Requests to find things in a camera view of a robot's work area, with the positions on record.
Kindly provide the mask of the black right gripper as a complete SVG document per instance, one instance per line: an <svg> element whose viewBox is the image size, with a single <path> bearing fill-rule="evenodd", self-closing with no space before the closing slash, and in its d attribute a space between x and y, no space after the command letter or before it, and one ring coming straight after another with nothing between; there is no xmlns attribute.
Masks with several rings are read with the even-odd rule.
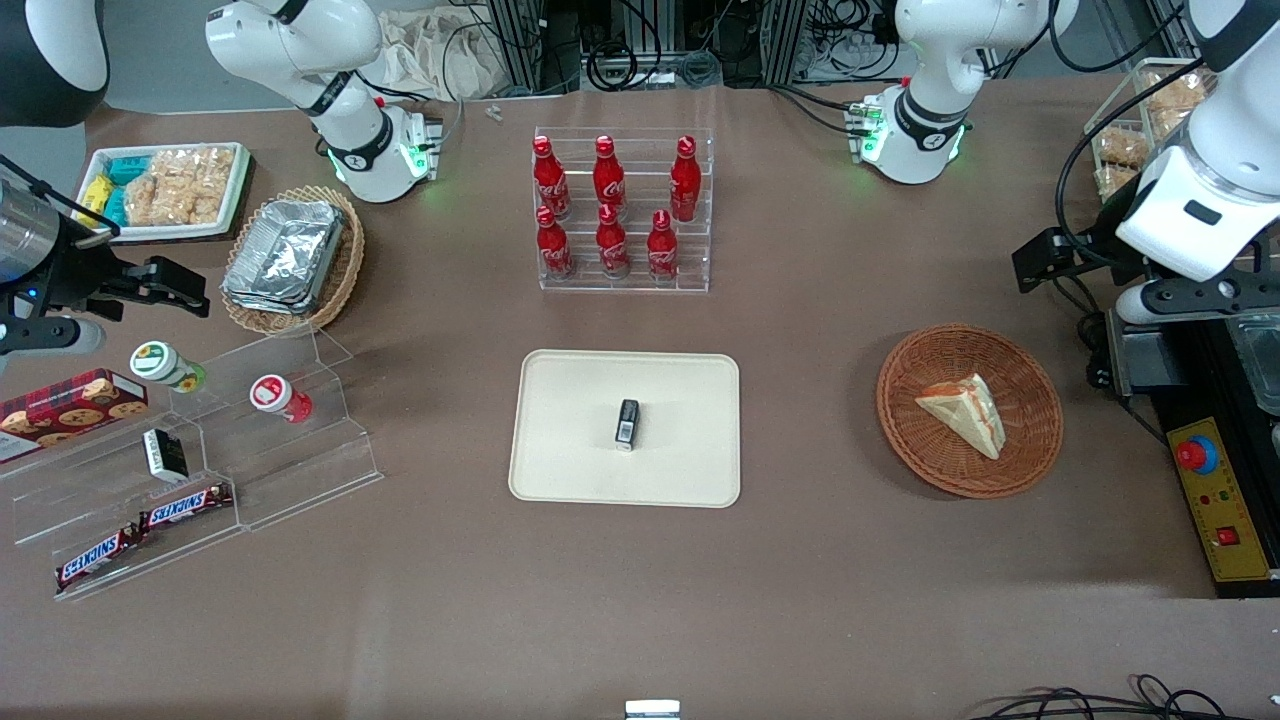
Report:
<svg viewBox="0 0 1280 720"><path fill-rule="evenodd" d="M207 318L205 275L168 258L119 259L106 240L76 220L24 233L35 246L3 263L3 315L44 316L58 309L116 322L124 304L177 307Z"/></svg>

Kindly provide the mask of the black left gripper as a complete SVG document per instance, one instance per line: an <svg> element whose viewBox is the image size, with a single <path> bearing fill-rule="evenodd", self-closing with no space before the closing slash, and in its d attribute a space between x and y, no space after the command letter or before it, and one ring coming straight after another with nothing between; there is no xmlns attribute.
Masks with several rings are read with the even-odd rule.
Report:
<svg viewBox="0 0 1280 720"><path fill-rule="evenodd" d="M1142 255L1130 246L1085 243L1074 251L1059 227L1046 228L1028 240L1011 254L1011 263L1019 293L1032 293L1075 266L1075 277L1105 272L1116 287L1142 278Z"/></svg>

